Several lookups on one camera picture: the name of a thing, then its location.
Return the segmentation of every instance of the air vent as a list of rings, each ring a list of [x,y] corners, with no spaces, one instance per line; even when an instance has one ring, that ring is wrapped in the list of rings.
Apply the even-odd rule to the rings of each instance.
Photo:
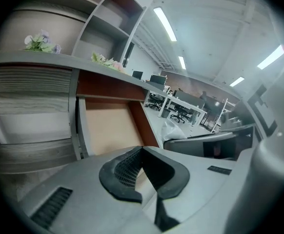
[[[218,166],[210,166],[207,168],[207,170],[216,172],[216,173],[220,173],[220,174],[225,174],[225,175],[230,175],[230,173],[232,172],[231,169],[226,169],[226,168],[222,168],[222,167],[218,167]]]
[[[59,187],[31,216],[31,219],[41,227],[49,229],[72,192],[70,189]]]
[[[141,151],[139,150],[118,163],[114,171],[115,177],[121,184],[135,189],[141,167]]]

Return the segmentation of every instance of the plastic bag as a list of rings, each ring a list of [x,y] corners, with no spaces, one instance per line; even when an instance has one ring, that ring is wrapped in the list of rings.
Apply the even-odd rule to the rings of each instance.
[[[187,138],[184,132],[171,119],[167,118],[161,130],[162,141],[170,139],[184,139]]]

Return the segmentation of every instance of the white desk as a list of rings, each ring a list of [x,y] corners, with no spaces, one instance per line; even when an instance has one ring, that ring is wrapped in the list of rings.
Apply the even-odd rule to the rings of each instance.
[[[173,97],[172,95],[166,95],[165,96],[165,100],[164,100],[164,102],[162,104],[162,108],[161,108],[160,112],[158,113],[158,117],[162,116],[163,110],[164,110],[164,108],[165,108],[165,106],[167,104],[168,99],[170,99],[169,105],[170,105],[171,102],[174,102],[174,103],[176,103],[176,104],[178,104],[178,105],[180,105],[182,107],[185,107],[185,108],[188,108],[188,109],[193,109],[194,111],[199,112],[199,116],[197,117],[197,120],[195,121],[194,125],[199,125],[200,122],[202,121],[204,115],[207,113],[204,110],[200,109],[199,107],[191,105],[191,104],[189,104],[189,103],[187,103],[187,102],[185,102],[183,100],[177,99],[177,98]],[[148,96],[145,99],[144,105],[146,104],[147,100],[148,100]]]

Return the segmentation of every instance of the open drawer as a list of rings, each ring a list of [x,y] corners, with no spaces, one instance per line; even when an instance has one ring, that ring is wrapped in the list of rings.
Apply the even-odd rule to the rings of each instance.
[[[131,146],[159,147],[140,101],[80,97],[78,108],[83,157]]]

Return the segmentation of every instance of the ceiling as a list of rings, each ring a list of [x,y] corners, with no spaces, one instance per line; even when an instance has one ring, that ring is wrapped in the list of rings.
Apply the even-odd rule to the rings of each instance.
[[[153,9],[161,7],[177,42]],[[133,42],[162,69],[184,74],[242,97],[260,80],[275,80],[284,55],[264,70],[257,65],[279,45],[264,0],[154,0]],[[178,56],[183,56],[186,71]],[[231,88],[239,77],[245,80]]]

